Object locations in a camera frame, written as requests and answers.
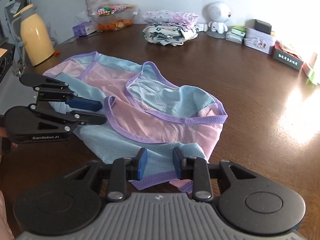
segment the dark brown table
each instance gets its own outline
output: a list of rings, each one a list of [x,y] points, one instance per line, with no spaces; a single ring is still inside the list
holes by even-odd
[[[319,239],[320,89],[303,72],[244,45],[200,33],[183,46],[161,46],[147,43],[142,29],[143,25],[134,25],[60,45],[61,54],[35,70],[43,73],[72,55],[96,50],[139,64],[153,61],[170,82],[208,91],[228,114],[211,163],[233,160],[297,191],[307,206],[299,232]],[[62,143],[20,145],[4,156],[0,189],[14,235],[20,230],[12,206],[22,191],[94,158],[75,136]],[[218,195],[216,183],[212,184]],[[175,188],[165,183],[147,190]]]

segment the white logo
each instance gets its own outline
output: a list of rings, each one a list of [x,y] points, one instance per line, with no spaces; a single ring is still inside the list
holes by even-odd
[[[163,198],[164,198],[164,196],[162,196],[162,195],[158,195],[158,196],[156,196],[155,198],[156,198],[156,200],[161,200],[161,199],[163,199]]]
[[[59,139],[59,135],[56,136],[41,136],[41,137],[33,137],[33,140],[50,140],[50,139]]]

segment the pink vase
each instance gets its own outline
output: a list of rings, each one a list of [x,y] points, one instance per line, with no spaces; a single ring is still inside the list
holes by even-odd
[[[108,1],[107,0],[85,0],[85,3],[87,4],[88,16],[92,17],[92,14],[94,14],[100,6],[107,4]]]

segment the green box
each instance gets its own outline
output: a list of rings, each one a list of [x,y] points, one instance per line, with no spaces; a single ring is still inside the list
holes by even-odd
[[[303,64],[303,61],[296,58],[295,56],[286,53],[283,51],[278,43],[275,45],[275,51],[273,52],[273,58],[287,64],[290,67],[295,68],[296,70],[300,70]]]

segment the screw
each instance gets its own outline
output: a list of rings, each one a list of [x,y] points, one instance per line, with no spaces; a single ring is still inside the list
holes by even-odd
[[[211,198],[211,194],[208,191],[201,190],[196,192],[196,197],[199,199],[208,199]]]
[[[108,198],[112,199],[112,200],[119,200],[119,199],[122,199],[124,196],[123,196],[123,193],[119,192],[119,191],[111,191],[109,194],[108,194]]]

